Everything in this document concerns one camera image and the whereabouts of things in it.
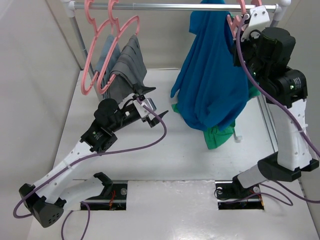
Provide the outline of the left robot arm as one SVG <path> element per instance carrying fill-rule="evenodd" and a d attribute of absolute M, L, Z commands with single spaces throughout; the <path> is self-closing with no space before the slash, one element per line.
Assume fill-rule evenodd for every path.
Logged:
<path fill-rule="evenodd" d="M 104 199 L 111 194 L 113 181 L 103 172 L 73 186 L 69 184 L 94 160 L 111 154 L 109 148 L 118 139 L 117 131 L 138 120 L 152 128 L 164 123 L 162 118 L 166 113 L 157 115 L 153 100 L 145 96 L 154 90 L 155 87 L 134 84 L 133 96 L 123 107 L 119 107 L 115 99 L 102 100 L 93 114 L 94 121 L 70 153 L 44 177 L 20 187 L 19 204 L 24 205 L 43 228 L 56 223 L 69 207 L 91 197 Z"/>

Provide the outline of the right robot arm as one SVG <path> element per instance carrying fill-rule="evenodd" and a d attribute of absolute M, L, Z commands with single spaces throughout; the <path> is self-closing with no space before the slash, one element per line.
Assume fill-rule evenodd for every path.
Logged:
<path fill-rule="evenodd" d="M 248 34 L 238 31 L 235 45 L 234 62 L 266 99 L 277 151 L 234 176 L 232 181 L 215 184 L 217 198 L 229 203 L 253 197 L 254 188 L 265 181 L 290 183 L 300 178 L 302 172 L 320 166 L 310 154 L 315 147 L 306 131 L 307 80 L 301 71 L 288 66 L 296 39 L 283 28 L 267 27 L 250 30 Z"/>

